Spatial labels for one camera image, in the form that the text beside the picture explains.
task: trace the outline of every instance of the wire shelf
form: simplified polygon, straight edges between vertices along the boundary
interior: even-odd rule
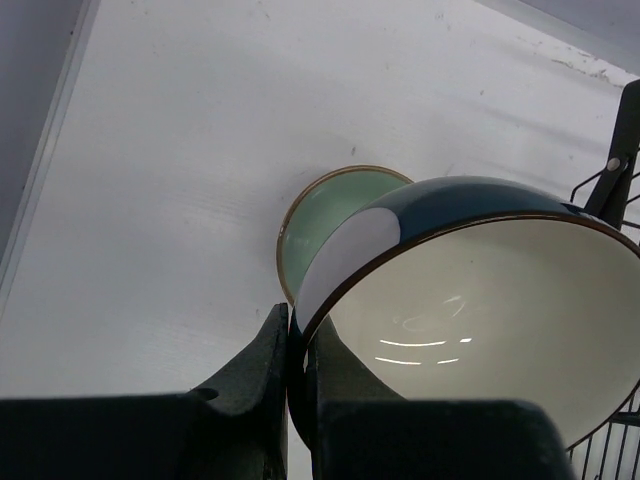
[[[578,184],[571,191],[571,203],[581,190],[595,184],[604,171],[602,169]],[[640,172],[634,172],[632,182],[637,177]],[[626,205],[638,199],[640,194],[630,194]],[[640,232],[640,223],[629,220],[629,216],[627,211],[623,227]],[[568,455],[576,477],[581,480],[640,480],[640,390],[611,421],[570,449]]]

